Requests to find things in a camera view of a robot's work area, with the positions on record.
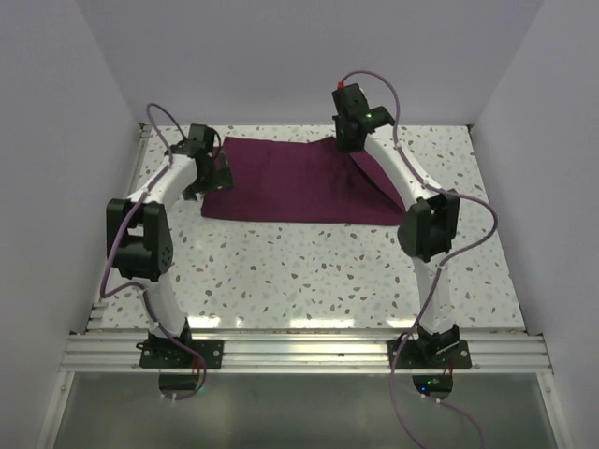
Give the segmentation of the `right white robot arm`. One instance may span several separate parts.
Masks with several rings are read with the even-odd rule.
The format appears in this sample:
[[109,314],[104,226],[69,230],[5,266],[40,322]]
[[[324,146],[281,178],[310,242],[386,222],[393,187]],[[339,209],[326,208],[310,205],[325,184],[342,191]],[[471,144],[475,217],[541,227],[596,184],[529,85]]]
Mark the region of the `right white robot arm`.
[[354,84],[338,83],[332,93],[336,147],[340,152],[366,152],[387,175],[406,212],[398,229],[402,251],[414,264],[421,311],[416,318],[416,338],[405,343],[401,356],[418,357],[428,367],[438,367],[460,342],[452,316],[447,270],[442,260],[457,234],[460,200],[426,188],[412,172],[418,165],[382,143],[381,132],[395,122],[384,107],[372,108]]

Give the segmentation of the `purple cloth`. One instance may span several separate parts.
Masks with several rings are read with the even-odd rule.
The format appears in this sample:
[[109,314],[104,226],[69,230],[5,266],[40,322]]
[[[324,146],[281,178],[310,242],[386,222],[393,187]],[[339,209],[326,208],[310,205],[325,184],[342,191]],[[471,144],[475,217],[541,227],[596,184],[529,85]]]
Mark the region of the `purple cloth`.
[[338,152],[333,137],[307,143],[227,137],[223,152],[233,187],[205,195],[205,218],[390,226],[404,218],[383,169],[366,152]]

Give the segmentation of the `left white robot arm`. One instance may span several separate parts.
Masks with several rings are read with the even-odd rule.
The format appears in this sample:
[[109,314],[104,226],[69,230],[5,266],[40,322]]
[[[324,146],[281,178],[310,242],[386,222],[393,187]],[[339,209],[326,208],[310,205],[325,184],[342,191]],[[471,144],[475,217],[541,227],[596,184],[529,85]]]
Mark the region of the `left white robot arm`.
[[192,124],[182,140],[167,147],[158,169],[138,190],[106,207],[107,267],[100,296],[139,290],[150,320],[150,344],[162,346],[161,355],[173,367],[188,365],[195,345],[168,274],[174,258],[168,213],[181,198],[196,200],[233,185],[218,132]]

